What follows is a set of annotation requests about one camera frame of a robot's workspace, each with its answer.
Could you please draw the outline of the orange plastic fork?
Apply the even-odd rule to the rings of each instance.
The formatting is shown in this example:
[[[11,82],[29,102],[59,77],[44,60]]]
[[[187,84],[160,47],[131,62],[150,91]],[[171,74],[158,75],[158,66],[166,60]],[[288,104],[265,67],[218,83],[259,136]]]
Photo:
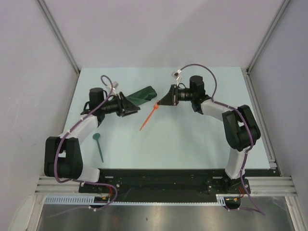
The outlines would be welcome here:
[[[159,108],[159,101],[157,101],[154,106],[152,111],[150,112],[150,114],[147,116],[147,118],[145,119],[145,121],[143,122],[143,124],[141,125],[139,131],[141,131],[144,126],[147,124],[147,122],[150,120],[151,116],[153,115],[153,113]]]

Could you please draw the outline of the dark green cloth napkin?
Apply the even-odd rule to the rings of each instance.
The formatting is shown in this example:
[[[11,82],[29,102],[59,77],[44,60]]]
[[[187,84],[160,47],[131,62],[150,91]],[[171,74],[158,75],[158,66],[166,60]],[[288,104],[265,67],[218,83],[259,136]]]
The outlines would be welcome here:
[[[135,104],[140,106],[154,99],[157,96],[155,89],[152,86],[147,86],[141,90],[136,91],[133,94],[128,95],[126,98]]]

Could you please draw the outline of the teal plastic utensil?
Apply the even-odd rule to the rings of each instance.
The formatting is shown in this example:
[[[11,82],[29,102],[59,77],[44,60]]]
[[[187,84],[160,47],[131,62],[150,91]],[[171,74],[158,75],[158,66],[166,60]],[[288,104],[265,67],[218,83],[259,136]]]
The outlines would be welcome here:
[[[101,150],[101,147],[100,147],[100,143],[99,143],[100,136],[101,136],[100,133],[94,133],[92,138],[96,141],[101,161],[104,162],[104,160],[103,160],[103,153],[102,153],[102,150]]]

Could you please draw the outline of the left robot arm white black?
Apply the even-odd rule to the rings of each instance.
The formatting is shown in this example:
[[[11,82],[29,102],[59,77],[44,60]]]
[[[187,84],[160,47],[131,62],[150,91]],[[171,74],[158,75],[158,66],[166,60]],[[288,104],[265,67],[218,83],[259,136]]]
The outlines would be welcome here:
[[[80,119],[68,131],[50,136],[45,143],[44,174],[58,182],[77,180],[90,182],[95,192],[106,188],[106,180],[100,177],[98,168],[85,165],[80,145],[102,123],[107,114],[125,117],[140,110],[120,92],[105,96],[102,88],[92,88]]]

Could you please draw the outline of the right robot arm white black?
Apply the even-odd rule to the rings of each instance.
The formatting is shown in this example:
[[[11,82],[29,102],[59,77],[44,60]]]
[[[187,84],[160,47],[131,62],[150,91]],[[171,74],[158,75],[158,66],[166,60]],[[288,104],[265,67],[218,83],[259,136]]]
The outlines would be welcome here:
[[[261,133],[255,117],[248,105],[233,107],[215,101],[206,94],[205,84],[201,76],[190,77],[188,88],[172,84],[168,93],[157,102],[157,105],[176,106],[179,102],[191,102],[194,112],[211,116],[222,121],[230,154],[222,188],[233,193],[244,183],[245,164],[248,152],[260,139]]]

